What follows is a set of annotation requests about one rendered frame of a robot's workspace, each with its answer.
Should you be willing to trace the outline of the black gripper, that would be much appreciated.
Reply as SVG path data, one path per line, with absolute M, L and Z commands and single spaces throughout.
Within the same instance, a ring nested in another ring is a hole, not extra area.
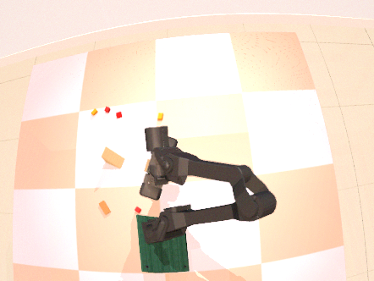
M 177 146 L 178 141 L 176 139 L 172 137 L 168 137 L 168 140 L 169 140 L 169 147 Z M 157 201 L 160 199 L 160 196 L 162 194 L 163 185 L 155 185 L 154 176 L 150 173 L 149 168 L 147 168 L 146 172 L 148 174 L 145 174 L 143 178 L 144 183 L 142 182 L 139 194 L 141 196 L 148 197 L 148 198 L 151 198 Z

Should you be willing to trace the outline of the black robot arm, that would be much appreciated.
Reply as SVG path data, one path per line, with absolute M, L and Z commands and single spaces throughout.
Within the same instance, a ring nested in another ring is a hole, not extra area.
M 155 185 L 169 181 L 184 185 L 187 177 L 193 176 L 229 183 L 234 193 L 234 202 L 223 206 L 193 210 L 186 204 L 163 209 L 159 218 L 141 223 L 147 244 L 183 236 L 195 224 L 235 219 L 253 222 L 275 211 L 276 196 L 247 165 L 201 160 L 178 147 L 169 147 L 167 126 L 147 127 L 145 136 L 146 151 L 152 155 L 148 168 Z

